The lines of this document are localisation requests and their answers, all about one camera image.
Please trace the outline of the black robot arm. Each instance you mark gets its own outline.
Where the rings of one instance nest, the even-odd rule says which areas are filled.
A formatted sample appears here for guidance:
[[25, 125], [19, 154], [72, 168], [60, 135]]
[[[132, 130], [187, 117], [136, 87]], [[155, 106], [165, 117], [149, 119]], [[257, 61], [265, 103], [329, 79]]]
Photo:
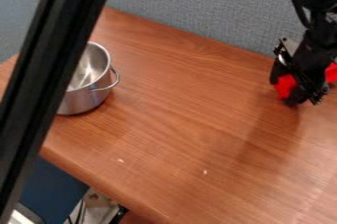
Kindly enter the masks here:
[[[337, 61], [337, 0], [290, 0], [305, 26], [294, 52], [276, 49], [270, 83], [293, 77], [280, 92], [289, 106], [321, 102], [326, 70]], [[31, 167], [56, 117], [65, 88], [107, 0], [41, 0], [0, 100], [0, 224], [20, 202]]]

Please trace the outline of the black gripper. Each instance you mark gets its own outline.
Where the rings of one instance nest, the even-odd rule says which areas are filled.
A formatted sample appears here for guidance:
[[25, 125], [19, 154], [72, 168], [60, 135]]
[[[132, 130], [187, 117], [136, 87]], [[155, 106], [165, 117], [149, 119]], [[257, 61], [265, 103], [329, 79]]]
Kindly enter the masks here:
[[305, 31], [301, 42], [281, 37], [274, 48], [276, 61], [270, 73], [270, 84], [290, 73], [302, 86], [296, 86], [284, 103], [289, 107], [310, 101], [317, 105], [329, 93], [325, 70], [337, 62], [337, 22], [314, 24]]

